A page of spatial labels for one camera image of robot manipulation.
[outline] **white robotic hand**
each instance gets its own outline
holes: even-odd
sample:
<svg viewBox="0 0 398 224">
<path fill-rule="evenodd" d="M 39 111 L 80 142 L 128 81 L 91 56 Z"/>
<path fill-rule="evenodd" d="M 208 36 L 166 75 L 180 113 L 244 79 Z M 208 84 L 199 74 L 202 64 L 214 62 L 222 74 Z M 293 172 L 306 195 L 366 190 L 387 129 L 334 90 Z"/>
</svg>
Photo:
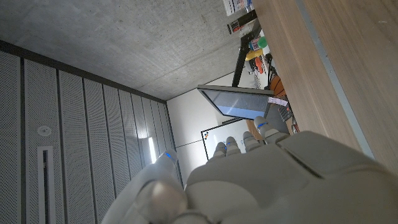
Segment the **white robotic hand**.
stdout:
<svg viewBox="0 0 398 224">
<path fill-rule="evenodd" d="M 267 145 L 249 132 L 218 143 L 185 191 L 166 151 L 119 194 L 103 223 L 392 223 L 398 178 L 363 154 L 319 134 L 294 136 L 254 120 Z"/>
<path fill-rule="evenodd" d="M 187 209 L 187 197 L 172 177 L 175 151 L 165 151 L 142 169 L 112 203 L 102 224 L 170 223 Z"/>
</svg>

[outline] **red object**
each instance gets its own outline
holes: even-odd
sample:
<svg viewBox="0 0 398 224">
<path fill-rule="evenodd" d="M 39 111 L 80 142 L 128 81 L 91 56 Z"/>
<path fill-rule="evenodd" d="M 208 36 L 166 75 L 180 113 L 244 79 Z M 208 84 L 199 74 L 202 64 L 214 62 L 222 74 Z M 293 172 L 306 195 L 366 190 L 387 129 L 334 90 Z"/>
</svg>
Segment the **red object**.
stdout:
<svg viewBox="0 0 398 224">
<path fill-rule="evenodd" d="M 254 59 L 257 69 L 259 70 L 259 73 L 262 74 L 264 71 L 262 70 L 262 62 L 261 59 L 259 57 L 256 57 L 256 59 Z"/>
</svg>

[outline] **orange object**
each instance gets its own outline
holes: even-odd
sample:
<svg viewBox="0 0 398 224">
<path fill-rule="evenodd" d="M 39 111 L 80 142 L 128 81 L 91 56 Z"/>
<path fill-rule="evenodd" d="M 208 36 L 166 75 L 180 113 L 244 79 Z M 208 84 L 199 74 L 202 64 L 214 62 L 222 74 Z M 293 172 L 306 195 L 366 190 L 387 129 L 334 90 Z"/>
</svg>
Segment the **orange object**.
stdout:
<svg viewBox="0 0 398 224">
<path fill-rule="evenodd" d="M 285 88 L 282 84 L 282 81 L 280 80 L 279 76 L 277 76 L 277 75 L 271 80 L 270 89 L 274 91 L 275 96 L 286 95 Z"/>
<path fill-rule="evenodd" d="M 254 62 L 256 63 L 257 68 L 259 69 L 259 73 L 262 74 L 264 71 L 262 70 L 261 59 L 259 57 L 256 57 L 256 59 L 254 59 Z"/>
</svg>

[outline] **light strip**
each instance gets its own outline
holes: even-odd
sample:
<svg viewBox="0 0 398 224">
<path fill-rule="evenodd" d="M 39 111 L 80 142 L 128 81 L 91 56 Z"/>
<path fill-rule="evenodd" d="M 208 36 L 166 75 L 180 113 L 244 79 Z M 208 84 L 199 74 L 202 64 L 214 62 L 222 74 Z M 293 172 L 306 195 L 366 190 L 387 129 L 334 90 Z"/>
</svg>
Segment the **light strip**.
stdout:
<svg viewBox="0 0 398 224">
<path fill-rule="evenodd" d="M 149 141 L 149 150 L 150 150 L 150 158 L 152 160 L 152 163 L 155 163 L 156 161 L 156 154 L 155 154 L 155 146 L 154 146 L 154 140 L 152 137 L 148 139 Z"/>
</svg>

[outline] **white wall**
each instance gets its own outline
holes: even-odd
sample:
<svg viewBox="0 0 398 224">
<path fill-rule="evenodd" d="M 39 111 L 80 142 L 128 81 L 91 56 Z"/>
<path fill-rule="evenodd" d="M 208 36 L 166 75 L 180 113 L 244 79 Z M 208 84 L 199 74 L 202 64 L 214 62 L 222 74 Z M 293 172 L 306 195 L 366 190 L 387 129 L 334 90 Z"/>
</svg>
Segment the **white wall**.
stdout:
<svg viewBox="0 0 398 224">
<path fill-rule="evenodd" d="M 233 75 L 231 73 L 207 85 L 231 86 Z M 245 69 L 239 87 L 255 88 L 254 77 Z M 169 100 L 167 107 L 185 184 L 191 171 L 207 162 L 200 131 L 218 126 L 231 117 L 219 114 L 196 89 Z"/>
</svg>

